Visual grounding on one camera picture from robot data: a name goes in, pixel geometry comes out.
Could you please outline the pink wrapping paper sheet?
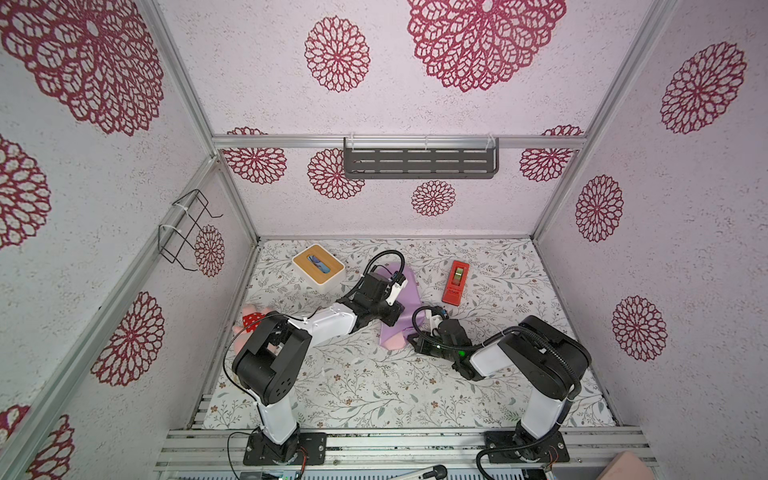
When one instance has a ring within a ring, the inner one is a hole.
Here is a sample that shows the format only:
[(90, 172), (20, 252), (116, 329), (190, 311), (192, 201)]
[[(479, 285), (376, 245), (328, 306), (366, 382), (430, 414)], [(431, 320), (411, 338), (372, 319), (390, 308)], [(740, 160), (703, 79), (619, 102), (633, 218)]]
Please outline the pink wrapping paper sheet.
[(393, 326), (382, 325), (380, 330), (379, 346), (388, 351), (401, 350), (408, 345), (407, 337), (415, 332), (412, 315), (423, 304), (412, 269), (406, 266), (403, 274), (407, 285), (400, 292), (397, 301), (403, 305), (404, 310)]

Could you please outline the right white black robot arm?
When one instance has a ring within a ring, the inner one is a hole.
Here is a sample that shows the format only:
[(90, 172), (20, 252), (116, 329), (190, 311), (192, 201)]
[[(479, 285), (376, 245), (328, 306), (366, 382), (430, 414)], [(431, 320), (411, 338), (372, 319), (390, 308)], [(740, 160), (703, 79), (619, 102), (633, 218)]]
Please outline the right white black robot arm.
[(577, 340), (542, 319), (529, 315), (479, 344), (471, 342), (460, 322), (440, 307), (420, 307), (428, 318), (439, 318), (430, 331), (412, 316), (414, 332), (407, 342), (415, 352), (452, 363), (469, 381), (480, 381), (507, 368), (516, 368), (532, 385), (533, 393), (515, 435), (519, 445), (554, 436), (582, 390), (582, 379), (592, 358)]

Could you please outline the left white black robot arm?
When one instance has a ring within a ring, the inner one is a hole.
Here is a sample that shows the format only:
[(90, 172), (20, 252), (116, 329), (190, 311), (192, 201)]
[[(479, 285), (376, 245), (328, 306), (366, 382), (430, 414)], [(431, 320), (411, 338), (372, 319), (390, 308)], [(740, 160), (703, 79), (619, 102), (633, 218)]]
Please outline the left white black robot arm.
[(407, 285), (401, 272), (391, 277), (369, 272), (351, 293), (308, 318), (279, 312), (265, 315), (238, 351), (231, 371), (255, 397), (260, 431), (269, 443), (282, 447), (298, 430), (288, 396), (309, 350), (351, 335), (374, 320), (394, 325), (404, 310), (398, 297)]

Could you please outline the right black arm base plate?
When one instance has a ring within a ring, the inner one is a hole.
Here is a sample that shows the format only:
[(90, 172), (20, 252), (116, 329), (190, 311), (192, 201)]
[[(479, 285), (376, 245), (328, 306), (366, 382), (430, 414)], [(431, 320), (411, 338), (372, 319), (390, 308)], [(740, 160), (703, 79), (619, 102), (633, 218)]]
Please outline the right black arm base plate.
[(512, 430), (484, 433), (485, 448), (490, 449), (491, 464), (564, 463), (570, 461), (565, 440), (560, 432), (534, 440), (525, 432)]

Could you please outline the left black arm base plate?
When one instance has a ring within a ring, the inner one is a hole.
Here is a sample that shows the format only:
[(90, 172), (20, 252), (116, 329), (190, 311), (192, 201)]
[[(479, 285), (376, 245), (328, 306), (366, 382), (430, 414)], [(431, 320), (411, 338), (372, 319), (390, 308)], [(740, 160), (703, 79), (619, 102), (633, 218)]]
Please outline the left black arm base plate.
[(243, 457), (245, 466), (316, 466), (325, 463), (326, 433), (294, 432), (283, 444), (259, 431), (249, 436)]

